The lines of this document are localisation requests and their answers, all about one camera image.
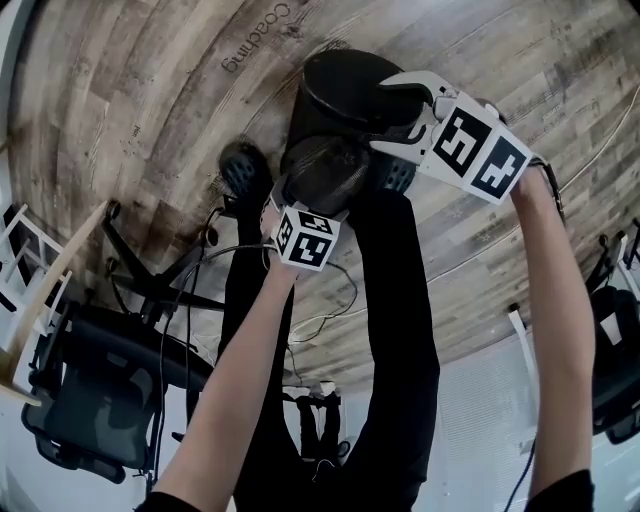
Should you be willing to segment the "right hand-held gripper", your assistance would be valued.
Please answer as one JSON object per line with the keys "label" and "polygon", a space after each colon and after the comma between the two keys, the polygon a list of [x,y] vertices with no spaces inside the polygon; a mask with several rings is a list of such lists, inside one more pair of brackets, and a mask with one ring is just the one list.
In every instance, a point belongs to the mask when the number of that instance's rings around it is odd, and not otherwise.
{"label": "right hand-held gripper", "polygon": [[[409,71],[378,84],[386,91],[403,91],[430,107],[445,96],[449,83],[431,71]],[[372,139],[370,147],[410,163],[417,171],[499,205],[510,193],[533,157],[496,114],[461,92],[447,117],[431,130],[403,141]]]}

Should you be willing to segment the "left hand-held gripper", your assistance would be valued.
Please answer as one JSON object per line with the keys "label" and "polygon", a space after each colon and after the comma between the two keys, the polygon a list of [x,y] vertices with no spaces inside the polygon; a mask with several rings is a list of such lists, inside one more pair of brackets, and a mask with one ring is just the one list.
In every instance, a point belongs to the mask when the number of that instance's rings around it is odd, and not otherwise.
{"label": "left hand-held gripper", "polygon": [[299,201],[289,191],[290,175],[282,174],[270,192],[275,209],[284,209],[273,240],[283,264],[322,271],[333,251],[341,223],[294,208]]}

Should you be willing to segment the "black mesh waste bin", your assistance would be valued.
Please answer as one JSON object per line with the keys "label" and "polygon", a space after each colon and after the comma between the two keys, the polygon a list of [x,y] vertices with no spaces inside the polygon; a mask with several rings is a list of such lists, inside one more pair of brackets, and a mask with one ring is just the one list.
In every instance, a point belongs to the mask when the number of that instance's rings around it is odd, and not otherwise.
{"label": "black mesh waste bin", "polygon": [[305,62],[280,172],[290,175],[289,191],[311,212],[336,218],[375,192],[370,168],[385,153],[369,142],[408,137],[423,111],[420,99],[378,87],[400,71],[354,49],[327,50]]}

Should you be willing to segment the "person's left forearm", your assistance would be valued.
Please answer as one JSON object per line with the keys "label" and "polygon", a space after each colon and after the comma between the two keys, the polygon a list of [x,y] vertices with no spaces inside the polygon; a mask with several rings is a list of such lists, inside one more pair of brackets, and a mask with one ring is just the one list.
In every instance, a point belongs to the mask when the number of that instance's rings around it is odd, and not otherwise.
{"label": "person's left forearm", "polygon": [[199,512],[225,512],[259,421],[298,271],[270,256],[246,317],[204,387],[186,435],[154,490]]}

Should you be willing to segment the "person's right forearm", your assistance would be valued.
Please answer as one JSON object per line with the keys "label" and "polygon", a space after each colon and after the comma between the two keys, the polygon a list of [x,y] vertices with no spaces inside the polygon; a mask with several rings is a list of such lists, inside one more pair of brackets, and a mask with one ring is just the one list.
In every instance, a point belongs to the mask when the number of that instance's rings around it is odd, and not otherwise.
{"label": "person's right forearm", "polygon": [[511,193],[521,226],[539,413],[530,494],[591,466],[595,326],[565,226],[541,172],[528,168]]}

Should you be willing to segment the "person's left hand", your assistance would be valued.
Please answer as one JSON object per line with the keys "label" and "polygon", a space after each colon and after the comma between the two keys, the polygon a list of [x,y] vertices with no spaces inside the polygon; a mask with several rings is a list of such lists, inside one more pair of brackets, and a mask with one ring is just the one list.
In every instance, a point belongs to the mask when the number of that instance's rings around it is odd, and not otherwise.
{"label": "person's left hand", "polygon": [[280,223],[281,214],[273,201],[268,198],[260,214],[261,241],[267,242],[272,238],[273,230],[277,229]]}

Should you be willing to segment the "person's left black shoe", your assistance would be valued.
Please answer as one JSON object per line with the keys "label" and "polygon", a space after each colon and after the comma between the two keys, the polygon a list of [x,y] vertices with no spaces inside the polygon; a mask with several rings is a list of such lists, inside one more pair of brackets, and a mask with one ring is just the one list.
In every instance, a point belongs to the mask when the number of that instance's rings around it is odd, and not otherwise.
{"label": "person's left black shoe", "polygon": [[264,200],[273,187],[266,157],[249,142],[228,144],[218,163],[224,182],[240,201]]}

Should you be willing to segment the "person's black shoe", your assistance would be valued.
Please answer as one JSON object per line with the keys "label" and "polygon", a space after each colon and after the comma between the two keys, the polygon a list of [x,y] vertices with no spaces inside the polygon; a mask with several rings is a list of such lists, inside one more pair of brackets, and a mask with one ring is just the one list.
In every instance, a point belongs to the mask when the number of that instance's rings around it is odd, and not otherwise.
{"label": "person's black shoe", "polygon": [[392,190],[404,194],[412,184],[415,174],[415,164],[383,154],[373,160],[370,186],[373,191]]}
{"label": "person's black shoe", "polygon": [[224,182],[240,201],[264,200],[273,187],[266,157],[249,142],[228,144],[218,163]]}

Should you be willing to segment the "person's right black shoe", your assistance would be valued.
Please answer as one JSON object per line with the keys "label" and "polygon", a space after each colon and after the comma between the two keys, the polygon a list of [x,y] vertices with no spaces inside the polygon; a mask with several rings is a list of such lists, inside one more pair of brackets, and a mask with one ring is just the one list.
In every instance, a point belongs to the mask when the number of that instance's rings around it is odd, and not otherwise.
{"label": "person's right black shoe", "polygon": [[373,160],[370,186],[373,191],[392,190],[404,194],[412,184],[415,174],[415,164],[383,154]]}

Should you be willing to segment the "person's black clothing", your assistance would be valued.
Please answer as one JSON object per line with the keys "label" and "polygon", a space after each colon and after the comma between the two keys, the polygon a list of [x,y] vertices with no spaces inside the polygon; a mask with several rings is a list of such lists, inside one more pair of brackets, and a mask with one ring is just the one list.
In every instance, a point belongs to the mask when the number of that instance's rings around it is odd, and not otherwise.
{"label": "person's black clothing", "polygon": [[[292,287],[259,421],[228,503],[238,512],[411,512],[426,480],[440,366],[413,210],[404,195],[383,190],[351,222],[362,254],[374,360],[367,419],[342,467],[306,474],[284,420],[281,391]],[[256,254],[234,257],[219,360],[268,270]],[[593,501],[589,468],[536,496],[529,491],[525,512],[593,512]],[[153,489],[135,512],[199,511]]]}

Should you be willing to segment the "light wooden desk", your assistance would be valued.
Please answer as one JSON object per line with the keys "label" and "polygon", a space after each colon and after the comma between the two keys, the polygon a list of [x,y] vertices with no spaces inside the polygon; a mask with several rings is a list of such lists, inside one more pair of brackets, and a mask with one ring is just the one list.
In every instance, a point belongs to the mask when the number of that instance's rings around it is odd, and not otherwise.
{"label": "light wooden desk", "polygon": [[11,336],[8,348],[6,350],[0,348],[0,390],[31,406],[39,407],[42,402],[32,393],[14,384],[20,358],[36,320],[44,311],[46,299],[54,285],[61,280],[63,271],[69,266],[75,254],[104,218],[108,204],[108,201],[102,202],[73,235],[68,244],[63,247],[46,271],[41,284],[36,288],[34,297],[27,301],[26,307],[18,314],[16,325],[9,329]]}

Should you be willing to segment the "black mesh office chair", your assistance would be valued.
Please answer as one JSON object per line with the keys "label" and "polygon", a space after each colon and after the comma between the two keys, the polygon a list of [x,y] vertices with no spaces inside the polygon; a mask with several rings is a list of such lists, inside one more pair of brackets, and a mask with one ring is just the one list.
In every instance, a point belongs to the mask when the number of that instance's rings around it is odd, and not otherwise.
{"label": "black mesh office chair", "polygon": [[25,405],[21,414],[43,458],[115,484],[128,469],[153,479],[167,389],[185,390],[192,412],[212,372],[192,343],[158,331],[157,323],[181,306],[224,309],[175,283],[217,245],[213,227],[206,226],[164,272],[152,274],[115,229],[119,211],[119,203],[110,202],[101,222],[119,255],[108,259],[107,274],[114,290],[142,297],[141,309],[111,310],[90,300],[66,303],[53,331],[39,338],[29,364],[28,381],[41,403]]}

